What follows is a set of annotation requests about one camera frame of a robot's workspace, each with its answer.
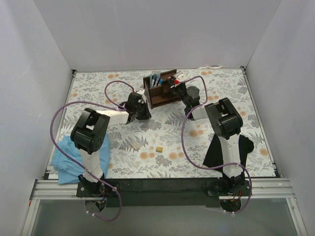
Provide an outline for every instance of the light blue towel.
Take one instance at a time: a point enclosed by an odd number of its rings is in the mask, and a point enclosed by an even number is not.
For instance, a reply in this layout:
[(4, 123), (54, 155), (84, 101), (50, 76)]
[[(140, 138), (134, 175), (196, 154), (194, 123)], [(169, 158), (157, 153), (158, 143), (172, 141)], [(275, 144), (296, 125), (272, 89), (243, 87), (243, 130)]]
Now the light blue towel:
[[(82, 164), (79, 149), (74, 146), (74, 142), (71, 141), (70, 136), (64, 136), (63, 140), (58, 142), (58, 145), (65, 153)], [(100, 166), (106, 177), (110, 160), (110, 143), (107, 134), (105, 135), (103, 145), (99, 149), (99, 159)], [(51, 165), (58, 171), (58, 184), (78, 183), (78, 176), (83, 174), (83, 169), (65, 157), (58, 149), (54, 153)]]

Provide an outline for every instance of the floral tablecloth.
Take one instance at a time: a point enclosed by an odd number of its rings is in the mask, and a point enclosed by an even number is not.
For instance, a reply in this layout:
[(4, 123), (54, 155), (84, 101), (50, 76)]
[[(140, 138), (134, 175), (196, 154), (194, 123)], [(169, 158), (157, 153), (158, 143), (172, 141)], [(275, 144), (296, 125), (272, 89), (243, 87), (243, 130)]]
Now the floral tablecloth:
[[(255, 146), (254, 151), (248, 155), (246, 165), (250, 175), (275, 176), (242, 71), (240, 69), (182, 71), (188, 78), (203, 76), (207, 86), (208, 102), (228, 97), (242, 116), (244, 122), (242, 134), (249, 137)], [(113, 106), (104, 95), (104, 88), (108, 82), (123, 80), (135, 89), (139, 89), (143, 87), (143, 77), (157, 72), (77, 73), (69, 102), (85, 100)], [(205, 92), (201, 80), (196, 79), (188, 84), (200, 89), (201, 102), (203, 102)], [(126, 101), (130, 92), (130, 88), (122, 83), (113, 84), (108, 88), (108, 95), (115, 102)], [(85, 104), (76, 104), (67, 109), (59, 140), (63, 135), (70, 135), (72, 127), (86, 107)], [(99, 107), (88, 107), (103, 110)], [(180, 135), (185, 117), (184, 107), (182, 102), (171, 103), (150, 109), (152, 115), (150, 120), (135, 120), (121, 127), (109, 127), (107, 133), (111, 143), (111, 160), (106, 178), (221, 177), (220, 172), (201, 170), (186, 160)], [(202, 165), (213, 134), (208, 119), (186, 123), (184, 133), (186, 149), (196, 164)], [(138, 151), (133, 149), (130, 142), (137, 143), (140, 149)], [(156, 147), (162, 147), (163, 152), (156, 152)], [(47, 169), (51, 170), (49, 178), (58, 178), (57, 172), (53, 170), (50, 163)]]

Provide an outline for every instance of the white panel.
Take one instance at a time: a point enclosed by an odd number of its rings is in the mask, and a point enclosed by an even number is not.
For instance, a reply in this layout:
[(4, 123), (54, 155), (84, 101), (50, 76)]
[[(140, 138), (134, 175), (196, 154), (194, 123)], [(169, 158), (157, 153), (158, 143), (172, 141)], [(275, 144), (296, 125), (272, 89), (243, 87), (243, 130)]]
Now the white panel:
[(277, 167), (315, 235), (315, 2), (284, 0), (247, 69)]
[(32, 0), (0, 1), (0, 235), (22, 232), (71, 70)]
[(247, 65), (281, 0), (34, 0), (72, 69)]

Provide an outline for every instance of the small yellow block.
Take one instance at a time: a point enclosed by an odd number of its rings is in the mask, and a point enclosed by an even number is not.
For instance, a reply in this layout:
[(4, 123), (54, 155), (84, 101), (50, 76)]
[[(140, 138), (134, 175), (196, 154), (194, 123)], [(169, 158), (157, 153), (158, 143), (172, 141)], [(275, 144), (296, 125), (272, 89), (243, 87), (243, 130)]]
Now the small yellow block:
[(162, 147), (157, 147), (156, 151), (163, 152), (163, 148)]

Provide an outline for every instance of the wire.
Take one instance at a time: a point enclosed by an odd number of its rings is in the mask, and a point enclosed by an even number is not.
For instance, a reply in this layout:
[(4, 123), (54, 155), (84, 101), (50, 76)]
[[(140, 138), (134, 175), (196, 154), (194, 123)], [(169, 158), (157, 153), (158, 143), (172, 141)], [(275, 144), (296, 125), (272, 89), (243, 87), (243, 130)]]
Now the wire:
[(106, 200), (106, 198), (107, 198), (107, 191), (106, 191), (106, 188), (104, 187), (103, 199), (100, 201), (103, 202), (104, 200)]
[(95, 105), (95, 106), (100, 106), (100, 107), (103, 107), (103, 108), (106, 108), (106, 109), (110, 109), (110, 110), (116, 110), (115, 108), (112, 108), (112, 107), (107, 107), (107, 106), (103, 106), (103, 105), (100, 105), (100, 104), (97, 104), (97, 103), (93, 103), (93, 102), (86, 102), (86, 101), (75, 101), (75, 102), (69, 102), (67, 104), (64, 104), (62, 107), (60, 107), (56, 113), (54, 114), (53, 116), (53, 119), (51, 120), (51, 123), (50, 123), (50, 138), (51, 140), (53, 141), (53, 144), (55, 145), (55, 147), (63, 154), (65, 155), (67, 158), (69, 158), (71, 161), (75, 162), (76, 164), (78, 164), (80, 167), (82, 167), (87, 173), (89, 173), (90, 176), (92, 176), (93, 178), (95, 178), (96, 180), (102, 182), (103, 184), (107, 185), (108, 187), (110, 187), (111, 189), (113, 189), (117, 196), (118, 196), (118, 199), (119, 199), (119, 210), (118, 210), (118, 213), (117, 215), (112, 218), (112, 219), (106, 219), (104, 218), (103, 216), (101, 215), (98, 215), (98, 214), (95, 214), (91, 211), (87, 211), (88, 213), (90, 213), (91, 215), (93, 216), (96, 216), (97, 218), (100, 218), (104, 221), (107, 221), (107, 222), (111, 222), (111, 221), (114, 221), (117, 219), (117, 217), (120, 215), (120, 212), (122, 210), (122, 206), (123, 206), (123, 203), (122, 203), (122, 198), (119, 194), (119, 192), (117, 191), (117, 189), (115, 187), (113, 187), (112, 185), (110, 185), (109, 183), (106, 183), (105, 181), (102, 181), (101, 179), (99, 179), (98, 177), (96, 177), (95, 175), (93, 175), (89, 170), (87, 170), (87, 168), (82, 165), (80, 162), (78, 162), (77, 160), (73, 159), (71, 156), (69, 156), (67, 153), (65, 153), (60, 147), (59, 145), (56, 143), (56, 140), (54, 139), (54, 135), (53, 135), (53, 126), (54, 126), (54, 122), (55, 122), (55, 119), (57, 117), (57, 115), (59, 114), (60, 111), (62, 111), (65, 107), (67, 106), (70, 106), (72, 104), (76, 104), (76, 103), (84, 103), (84, 104), (91, 104), (91, 105)]
[(201, 106), (202, 106), (202, 104), (200, 104), (200, 105), (194, 107), (193, 109), (191, 109), (191, 110), (188, 112), (188, 114), (186, 115), (185, 119), (184, 119), (183, 127), (182, 127), (182, 132), (181, 132), (181, 139), (182, 139), (182, 146), (183, 146), (184, 154), (185, 154), (187, 160), (188, 160), (192, 165), (194, 165), (194, 166), (197, 167), (197, 168), (203, 169), (203, 170), (215, 170), (215, 169), (222, 168), (222, 167), (224, 167), (224, 166), (236, 165), (236, 166), (240, 166), (240, 167), (246, 172), (246, 174), (247, 174), (247, 176), (248, 176), (248, 179), (249, 179), (249, 182), (250, 182), (250, 194), (249, 194), (249, 196), (248, 196), (248, 198), (247, 198), (247, 201), (245, 202), (244, 206), (243, 206), (241, 209), (239, 209), (239, 210), (236, 211), (236, 212), (230, 212), (231, 214), (239, 213), (239, 212), (243, 211), (243, 210), (246, 208), (246, 206), (247, 206), (248, 203), (250, 202), (251, 195), (252, 195), (252, 179), (251, 179), (250, 173), (247, 171), (247, 169), (246, 169), (243, 165), (238, 164), (238, 163), (236, 163), (236, 162), (226, 163), (226, 164), (219, 165), (219, 166), (215, 166), (215, 167), (203, 167), (203, 166), (198, 166), (197, 164), (193, 163), (193, 161), (189, 158), (189, 156), (188, 156), (188, 154), (187, 154), (187, 152), (186, 152), (185, 144), (184, 144), (184, 128), (185, 128), (185, 124), (186, 124), (186, 121), (188, 120), (188, 117), (191, 115), (191, 113), (192, 113), (195, 109), (197, 109), (198, 107), (201, 107)]
[(112, 100), (108, 97), (106, 90), (107, 90), (107, 87), (108, 87), (110, 84), (112, 84), (112, 83), (123, 83), (123, 84), (125, 84), (125, 85), (128, 85), (128, 86), (132, 89), (133, 92), (134, 92), (134, 87), (131, 86), (130, 84), (128, 84), (127, 82), (121, 81), (121, 80), (114, 80), (114, 81), (111, 81), (111, 82), (109, 82), (109, 83), (105, 86), (104, 94), (105, 94), (106, 98), (108, 99), (108, 101), (110, 101), (111, 103), (113, 103), (114, 105), (116, 105), (117, 107), (119, 107), (120, 109), (123, 109), (124, 111), (126, 111), (127, 109), (126, 109), (125, 107), (123, 107), (122, 105), (119, 105), (119, 104), (115, 103), (114, 101), (112, 101)]
[(234, 200), (234, 198), (236, 197), (236, 195), (237, 195), (237, 192), (235, 193), (234, 197), (233, 197), (233, 198), (231, 198), (231, 199), (229, 199), (228, 201), (233, 201), (233, 200)]
[(203, 79), (202, 76), (197, 75), (197, 76), (195, 76), (195, 77), (192, 77), (191, 79), (188, 79), (188, 80), (185, 80), (185, 81), (181, 81), (181, 82), (179, 82), (179, 83), (180, 83), (180, 84), (183, 84), (183, 83), (189, 82), (189, 81), (194, 80), (194, 79), (197, 79), (197, 78), (200, 78), (200, 79), (202, 80), (203, 86), (204, 86), (204, 88), (205, 88), (206, 101), (205, 101), (203, 104), (206, 104), (206, 103), (208, 102), (208, 93), (207, 93), (207, 87), (206, 87), (205, 80)]
[(240, 196), (238, 197), (237, 201), (241, 199), (242, 191), (240, 190)]

